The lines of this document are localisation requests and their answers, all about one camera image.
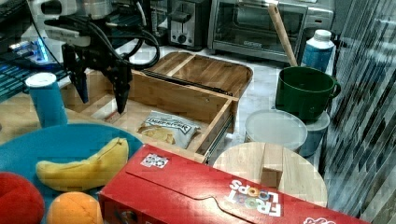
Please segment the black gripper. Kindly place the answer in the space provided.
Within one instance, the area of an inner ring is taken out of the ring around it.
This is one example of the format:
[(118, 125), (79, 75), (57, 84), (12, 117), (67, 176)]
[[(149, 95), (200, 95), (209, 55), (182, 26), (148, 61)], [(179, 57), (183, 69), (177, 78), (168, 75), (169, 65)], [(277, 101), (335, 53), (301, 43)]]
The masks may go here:
[(113, 85), (118, 112), (121, 114), (126, 106), (132, 80), (130, 66), (114, 56), (103, 47), (83, 48), (79, 46), (62, 45), (64, 68), (70, 72), (70, 80), (75, 86), (83, 104), (89, 101), (87, 77), (85, 70), (101, 71)]

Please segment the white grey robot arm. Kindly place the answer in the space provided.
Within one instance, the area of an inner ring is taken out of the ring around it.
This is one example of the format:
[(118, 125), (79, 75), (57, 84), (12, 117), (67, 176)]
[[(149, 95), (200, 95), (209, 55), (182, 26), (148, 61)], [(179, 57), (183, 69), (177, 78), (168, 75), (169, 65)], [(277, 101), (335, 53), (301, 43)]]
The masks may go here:
[(156, 54), (147, 63), (131, 63), (130, 58), (147, 42), (157, 46), (145, 30), (146, 15), (139, 0), (131, 0), (141, 17), (138, 24), (119, 24), (112, 20), (123, 8), (113, 0), (26, 0), (38, 36), (45, 35), (60, 48), (62, 63), (82, 102), (89, 101), (88, 69), (99, 71), (112, 84), (119, 113), (125, 109), (134, 70), (151, 67), (160, 59)]

